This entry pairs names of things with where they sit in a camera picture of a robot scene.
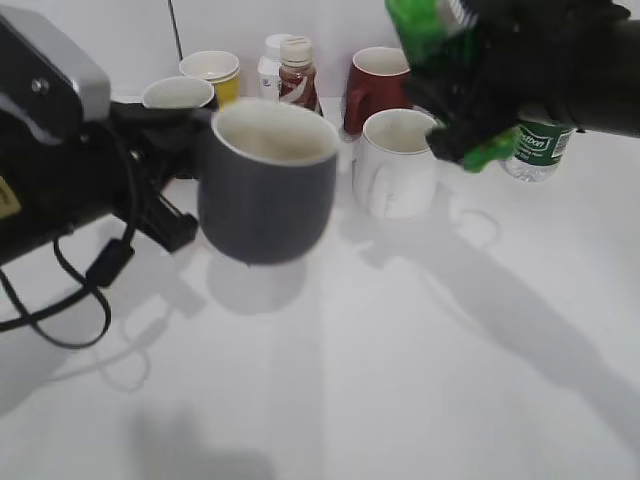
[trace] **red mug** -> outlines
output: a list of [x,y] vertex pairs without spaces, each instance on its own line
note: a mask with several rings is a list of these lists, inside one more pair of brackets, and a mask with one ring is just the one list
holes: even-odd
[[360,135],[367,119],[382,110],[413,108],[402,88],[410,68],[399,48],[372,47],[353,56],[345,98],[344,131]]

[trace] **cup rim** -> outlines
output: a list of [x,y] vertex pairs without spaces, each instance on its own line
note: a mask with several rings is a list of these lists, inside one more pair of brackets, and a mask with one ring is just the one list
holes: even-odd
[[[190,62],[197,61],[199,57],[212,57],[212,56],[220,56],[227,57],[233,61],[233,67],[230,67],[223,71],[223,73],[217,75],[209,75],[202,73],[190,73],[186,67]],[[186,56],[182,59],[180,64],[178,65],[178,69],[180,73],[185,77],[199,78],[202,80],[209,81],[211,83],[222,83],[231,80],[240,72],[240,59],[231,52],[225,52],[224,50],[202,50],[200,52],[192,53],[191,55]]]
[[163,78],[161,80],[158,80],[156,82],[153,82],[151,85],[149,85],[148,87],[146,87],[143,91],[142,91],[142,95],[141,95],[141,102],[142,105],[145,108],[158,108],[158,107],[153,107],[153,106],[149,106],[149,104],[147,103],[146,100],[146,96],[147,94],[154,88],[158,87],[159,85],[165,84],[165,83],[177,83],[177,82],[183,82],[187,80],[190,83],[194,84],[194,83],[198,83],[200,85],[206,84],[208,87],[210,87],[211,93],[208,97],[208,100],[204,103],[201,102],[200,105],[198,105],[197,107],[185,107],[185,108],[202,108],[205,105],[209,104],[214,98],[216,98],[217,92],[216,89],[213,85],[211,85],[211,83],[199,79],[199,78],[195,78],[195,77],[185,77],[185,76],[175,76],[175,77],[168,77],[168,78]]
[[406,75],[407,73],[411,72],[411,66],[409,65],[409,62],[407,61],[407,68],[405,70],[403,70],[402,72],[398,72],[398,73],[387,73],[387,74],[378,74],[378,73],[373,73],[370,72],[368,70],[365,70],[364,68],[360,67],[358,65],[358,62],[356,61],[356,58],[358,57],[358,55],[365,53],[365,52],[369,52],[372,50],[385,50],[385,51],[394,51],[394,52],[402,52],[402,55],[404,56],[404,51],[401,48],[395,48],[395,47],[367,47],[367,48],[363,48],[362,50],[357,51],[353,57],[351,58],[351,64],[357,68],[358,70],[360,70],[363,73],[366,73],[367,75],[372,75],[374,77],[384,77],[384,78],[390,78],[390,77],[399,77],[401,75]]
[[[243,108],[246,106],[250,106],[250,105],[262,105],[263,107],[268,107],[268,108],[272,108],[272,109],[279,109],[279,110],[289,110],[293,113],[295,113],[296,115],[300,115],[300,116],[304,116],[310,120],[316,121],[318,122],[318,124],[322,124],[323,128],[327,131],[327,132],[331,132],[330,136],[331,136],[331,140],[332,140],[332,147],[331,147],[331,152],[330,153],[326,153],[326,154],[322,154],[322,155],[318,155],[315,157],[309,157],[307,159],[304,159],[302,161],[297,161],[297,162],[289,162],[286,160],[277,160],[277,159],[273,159],[273,158],[267,158],[267,157],[263,157],[263,156],[259,156],[259,155],[254,155],[248,152],[245,152],[243,150],[241,150],[240,148],[236,147],[235,145],[231,144],[226,138],[224,138],[224,136],[221,134],[220,132],[220,122],[222,120],[224,120],[225,116],[229,116],[233,113],[234,110],[237,110],[239,108]],[[240,157],[244,157],[247,158],[249,160],[252,160],[254,162],[257,163],[262,163],[264,165],[269,165],[269,166],[276,166],[276,167],[287,167],[287,168],[300,168],[300,167],[310,167],[313,165],[319,165],[321,163],[327,162],[328,160],[330,160],[331,158],[338,157],[340,154],[340,138],[338,136],[338,132],[336,130],[336,128],[334,127],[334,125],[329,122],[326,118],[321,117],[320,115],[318,115],[317,113],[314,113],[310,110],[307,110],[306,108],[302,108],[299,107],[297,105],[292,105],[292,104],[288,104],[288,103],[281,103],[281,102],[273,102],[270,100],[266,100],[266,99],[261,99],[261,98],[241,98],[235,102],[233,102],[232,104],[228,105],[225,107],[224,111],[219,111],[217,112],[215,115],[213,115],[213,118],[211,119],[211,130],[213,131],[214,135],[216,136],[216,138],[218,140],[220,140],[220,142],[227,147],[229,150],[231,150],[233,153],[235,153],[236,155],[240,156]]]
[[409,114],[409,115],[414,115],[414,116],[419,116],[419,117],[423,117],[423,118],[427,118],[429,119],[431,122],[433,122],[433,128],[435,128],[438,125],[438,121],[435,119],[435,117],[433,117],[432,115],[425,113],[425,112],[420,112],[418,110],[409,110],[406,108],[393,108],[390,110],[383,110],[381,112],[376,113],[375,115],[371,115],[366,122],[364,122],[364,125],[362,127],[362,138],[364,138],[367,143],[373,147],[375,147],[376,149],[385,152],[385,153],[391,153],[394,156],[413,156],[413,155],[422,155],[423,153],[430,153],[431,152],[431,148],[429,147],[429,145],[427,145],[427,148],[425,148],[424,150],[418,150],[415,152],[396,152],[395,150],[389,150],[387,148],[381,147],[380,145],[378,145],[376,142],[374,142],[371,137],[369,136],[369,134],[367,133],[367,127],[369,126],[369,124],[374,121],[377,117],[382,117],[384,115],[388,115],[390,113],[397,113],[397,112],[402,112],[403,114]]

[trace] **white wall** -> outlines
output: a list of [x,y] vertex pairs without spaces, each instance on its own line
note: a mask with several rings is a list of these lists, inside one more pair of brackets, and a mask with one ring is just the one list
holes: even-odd
[[[373,45],[397,46],[384,0],[173,0],[185,54],[238,55],[244,93],[258,92],[256,69],[273,33],[309,36],[321,96],[342,95],[351,56]],[[178,74],[167,0],[0,0],[44,13],[111,77],[113,91],[136,95]],[[640,0],[619,0],[640,18]]]
[[353,54],[398,45],[384,0],[174,0],[185,55],[228,50],[240,57],[245,92],[258,91],[257,63],[274,33],[310,37],[321,96],[340,96]]
[[136,95],[177,74],[164,0],[0,0],[43,13],[109,74],[116,94]]

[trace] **mug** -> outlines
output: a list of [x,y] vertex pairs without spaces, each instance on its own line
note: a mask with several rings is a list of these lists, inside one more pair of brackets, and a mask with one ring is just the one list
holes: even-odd
[[436,193],[437,159],[426,134],[436,121],[415,110],[386,110],[369,118],[355,160],[353,190],[377,218],[419,216]]
[[240,92],[240,60],[234,54],[220,51],[197,52],[180,62],[180,73],[213,84],[220,107],[238,99]]
[[399,48],[372,47],[353,56],[345,97],[344,131],[362,133],[364,122],[382,110],[412,108],[403,85],[411,73]]
[[307,253],[333,206],[339,140],[301,107],[242,99],[213,116],[200,165],[198,211],[207,239],[247,264]]
[[207,108],[217,110],[215,88],[204,80],[188,77],[165,78],[149,85],[142,93],[147,108]]

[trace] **cable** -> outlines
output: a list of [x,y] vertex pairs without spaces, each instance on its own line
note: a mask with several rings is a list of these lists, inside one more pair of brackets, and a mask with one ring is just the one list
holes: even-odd
[[[129,216],[127,218],[124,234],[122,236],[122,239],[120,240],[120,245],[122,245],[123,248],[130,248],[131,242],[133,241],[133,237],[135,235],[135,232],[138,226],[138,221],[141,215],[141,207],[142,207],[139,190],[136,183],[137,179],[136,179],[136,175],[132,165],[133,158],[129,153],[128,149],[126,148],[126,146],[120,140],[119,136],[114,131],[113,127],[109,124],[105,124],[104,127],[112,137],[116,151],[118,153],[118,157],[120,157],[120,159],[122,160],[126,170],[130,205],[129,205]],[[109,330],[109,327],[111,326],[111,308],[109,306],[108,300],[99,290],[99,288],[96,285],[94,285],[92,282],[87,280],[87,278],[82,276],[67,261],[67,259],[62,254],[62,251],[60,250],[59,242],[60,242],[60,238],[56,238],[53,242],[53,251],[57,261],[60,264],[61,268],[69,276],[71,276],[75,281],[77,281],[78,283],[80,283],[80,285],[82,285],[82,288],[76,291],[75,293],[69,295],[68,297],[64,298],[63,300],[57,303],[54,303],[53,305],[50,305],[49,307],[43,310],[40,310],[31,314],[29,313],[25,305],[20,300],[20,297],[18,296],[17,292],[13,288],[13,285],[9,281],[9,278],[0,269],[0,283],[2,284],[4,290],[7,292],[7,296],[9,297],[9,300],[13,304],[14,308],[20,314],[20,317],[17,319],[0,322],[0,333],[7,332],[10,330],[15,330],[17,328],[21,328],[29,325],[31,326],[31,328],[34,329],[34,331],[36,331],[36,333],[42,336],[45,340],[47,340],[48,342],[58,347],[66,348],[70,350],[80,350],[84,348],[89,348],[95,345],[96,343],[98,343]],[[85,299],[89,295],[93,295],[96,298],[96,300],[100,303],[100,305],[102,306],[105,312],[105,321],[104,321],[103,329],[97,338],[95,338],[90,342],[74,344],[74,343],[68,343],[68,342],[57,340],[51,337],[49,334],[47,334],[44,330],[42,330],[42,328],[39,325],[40,321],[45,320],[54,315],[57,315],[58,313],[61,313],[64,310],[71,308],[72,306],[76,305],[78,302]]]
[[52,337],[40,327],[39,321],[36,320],[34,316],[29,313],[24,303],[22,303],[22,301],[20,300],[20,297],[18,297],[18,294],[15,288],[13,288],[13,285],[11,284],[6,274],[2,270],[0,270],[0,283],[2,283],[3,288],[7,292],[7,296],[9,297],[9,300],[13,304],[14,308],[21,315],[21,318],[23,318],[24,321],[27,322],[27,324],[30,325],[31,328],[33,328],[33,330],[38,335],[40,335],[42,338],[47,340],[49,343],[52,343],[56,347],[66,348],[67,350],[82,350],[85,348],[92,347],[93,345],[98,343],[100,340],[102,340],[102,338],[106,335],[106,333],[109,331],[109,328],[111,327],[111,307],[109,306],[109,302],[106,299],[106,297],[103,295],[103,293],[98,289],[98,287],[93,286],[89,282],[87,282],[87,280],[75,268],[73,268],[73,266],[67,261],[67,259],[62,254],[62,251],[60,250],[59,238],[56,238],[53,242],[53,252],[62,269],[65,272],[67,272],[69,276],[71,276],[75,281],[77,281],[82,285],[82,290],[80,291],[83,293],[86,292],[87,295],[89,294],[93,295],[95,299],[98,301],[98,303],[100,303],[100,306],[102,307],[102,309],[104,310],[104,324],[102,326],[102,330],[100,334],[90,342],[70,343],[70,342],[65,342]]
[[173,10],[173,1],[168,0],[169,15],[171,16],[171,25],[173,26],[173,37],[176,41],[176,49],[178,50],[178,58],[180,61],[184,58],[182,56],[182,43],[180,42],[180,31],[178,30],[178,24],[176,22],[176,14]]

